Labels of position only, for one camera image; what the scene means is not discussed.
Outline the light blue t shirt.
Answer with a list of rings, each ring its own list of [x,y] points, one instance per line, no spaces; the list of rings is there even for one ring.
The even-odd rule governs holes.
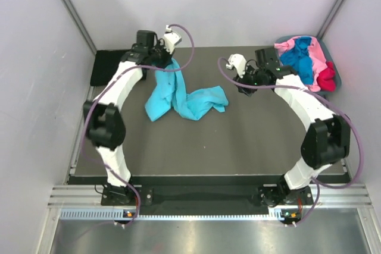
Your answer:
[[[221,86],[198,89],[191,93],[186,90],[186,83],[176,60],[165,71],[155,72],[156,86],[145,104],[148,118],[154,122],[175,110],[182,118],[200,120],[211,109],[224,112],[229,105],[228,98]]]

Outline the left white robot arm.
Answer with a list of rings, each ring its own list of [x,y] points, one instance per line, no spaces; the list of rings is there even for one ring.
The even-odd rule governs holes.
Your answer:
[[[136,43],[123,54],[105,89],[83,105],[87,124],[85,136],[95,147],[107,171],[102,205],[128,205],[136,198],[134,188],[127,185],[132,175],[123,153],[126,127],[121,108],[134,85],[145,78],[143,67],[166,68],[181,39],[170,26],[165,28],[161,38],[153,31],[139,30]]]

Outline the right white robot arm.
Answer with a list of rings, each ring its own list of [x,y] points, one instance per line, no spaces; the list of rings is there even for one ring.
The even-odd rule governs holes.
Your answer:
[[[280,62],[274,48],[259,49],[256,66],[241,54],[229,56],[226,68],[235,70],[238,91],[251,95],[258,86],[270,86],[298,116],[305,128],[301,157],[283,174],[273,189],[260,189],[263,203],[270,207],[293,203],[307,190],[310,181],[349,155],[351,129],[343,116],[325,107],[310,93],[296,70]]]

